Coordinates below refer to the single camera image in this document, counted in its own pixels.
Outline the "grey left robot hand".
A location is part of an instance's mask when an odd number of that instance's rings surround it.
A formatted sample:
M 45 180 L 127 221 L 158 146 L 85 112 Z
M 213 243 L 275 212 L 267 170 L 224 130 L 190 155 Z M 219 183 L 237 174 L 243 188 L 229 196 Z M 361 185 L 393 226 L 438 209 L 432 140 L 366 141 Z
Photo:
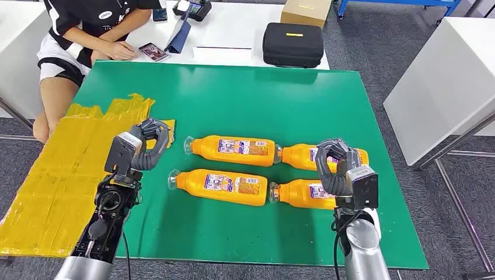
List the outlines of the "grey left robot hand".
M 142 123 L 133 125 L 129 130 L 131 135 L 137 137 L 143 143 L 152 139 L 168 143 L 170 141 L 169 132 L 169 126 L 155 118 L 147 118 Z

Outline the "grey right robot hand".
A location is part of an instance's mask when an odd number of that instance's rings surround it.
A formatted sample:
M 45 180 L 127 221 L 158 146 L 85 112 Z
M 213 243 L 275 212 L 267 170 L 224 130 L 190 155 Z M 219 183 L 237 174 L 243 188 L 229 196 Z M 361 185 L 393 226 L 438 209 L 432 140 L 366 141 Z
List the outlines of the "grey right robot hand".
M 345 173 L 362 165 L 358 150 L 348 146 L 342 138 L 324 140 L 316 147 L 316 168 L 323 174 Z

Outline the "person's right hand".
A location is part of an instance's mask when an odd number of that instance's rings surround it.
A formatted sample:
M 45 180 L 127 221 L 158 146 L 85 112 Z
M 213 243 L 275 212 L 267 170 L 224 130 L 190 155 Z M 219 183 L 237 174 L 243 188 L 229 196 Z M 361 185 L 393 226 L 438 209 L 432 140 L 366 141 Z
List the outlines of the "person's right hand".
M 129 61 L 136 56 L 135 49 L 125 41 L 109 43 L 104 48 L 103 53 L 113 60 L 118 61 Z

